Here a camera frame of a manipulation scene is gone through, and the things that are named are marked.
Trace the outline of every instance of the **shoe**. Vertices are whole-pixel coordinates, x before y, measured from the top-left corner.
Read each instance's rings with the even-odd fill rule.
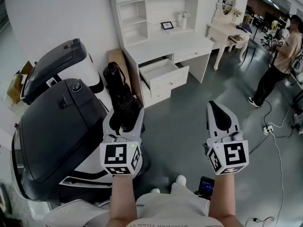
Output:
[[[160,193],[160,189],[159,188],[154,188],[153,190],[151,190],[151,192]]]
[[[257,106],[254,102],[254,99],[250,96],[247,97],[247,101],[251,104],[254,105],[256,108],[260,108],[260,106]]]
[[[186,185],[186,177],[184,177],[183,175],[179,175],[176,179],[176,183],[179,183],[183,186]]]

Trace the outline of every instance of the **gray floor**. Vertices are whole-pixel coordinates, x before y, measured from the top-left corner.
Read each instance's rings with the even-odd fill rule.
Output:
[[[252,51],[249,50],[243,65],[234,50],[225,52],[218,71],[213,70],[217,56],[213,53],[202,84],[189,75],[187,84],[174,89],[170,99],[146,109],[143,143],[151,158],[151,168],[142,176],[136,195],[154,187],[168,192],[178,174],[187,177],[187,186],[192,191],[198,190],[201,176],[214,178],[202,146],[208,138],[205,111],[209,100],[224,104],[237,115],[250,150],[265,138],[263,118],[269,112],[269,105],[265,103],[254,109],[246,97],[253,94],[267,70],[268,54],[257,49],[249,64]],[[287,81],[281,82],[267,98],[273,111],[266,120],[280,125],[289,102],[299,91],[297,85],[290,87]],[[276,136],[290,134],[288,125],[289,122],[293,124],[293,114],[291,109],[284,126],[274,128]],[[298,227],[303,221],[303,136],[294,131],[291,138],[277,139],[276,142],[282,157],[285,189],[284,206],[277,226]],[[237,217],[242,223],[250,217],[265,219],[273,216],[276,220],[282,202],[279,164],[278,151],[270,136],[251,154],[250,164],[235,175]]]

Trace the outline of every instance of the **white desk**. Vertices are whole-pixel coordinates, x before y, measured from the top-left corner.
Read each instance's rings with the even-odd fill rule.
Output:
[[[217,70],[218,69],[218,65],[220,62],[220,59],[223,55],[223,52],[225,50],[225,47],[227,46],[227,42],[228,42],[228,37],[229,36],[236,36],[236,35],[240,35],[244,41],[242,42],[242,51],[240,53],[240,61],[243,61],[243,54],[247,48],[248,45],[248,40],[250,39],[250,32],[244,32],[240,29],[237,29],[236,27],[232,26],[232,25],[224,25],[224,26],[218,26],[218,25],[214,25],[214,24],[207,24],[208,26],[210,26],[210,29],[208,30],[208,36],[207,38],[213,38],[215,41],[221,42],[221,46],[220,46],[220,50],[219,50],[219,54],[217,56],[217,60],[216,63],[214,65],[214,69]]]
[[[167,74],[161,75],[160,78],[163,82],[159,83],[158,90],[162,90],[163,94],[158,94],[156,98],[152,98],[153,93],[149,92],[149,88],[146,88],[145,85],[142,85],[139,73],[140,64],[166,56],[174,64],[180,62],[184,67],[189,66],[189,72],[201,83],[213,45],[211,40],[195,32],[169,35],[165,31],[159,30],[152,33],[148,41],[124,48],[130,66],[131,84],[144,107],[170,97],[170,91],[176,87],[176,84],[170,82],[172,87],[165,86],[168,76],[166,77]],[[184,70],[183,75],[177,75],[178,72],[173,73],[174,75],[170,75],[170,77],[183,76],[184,78]]]

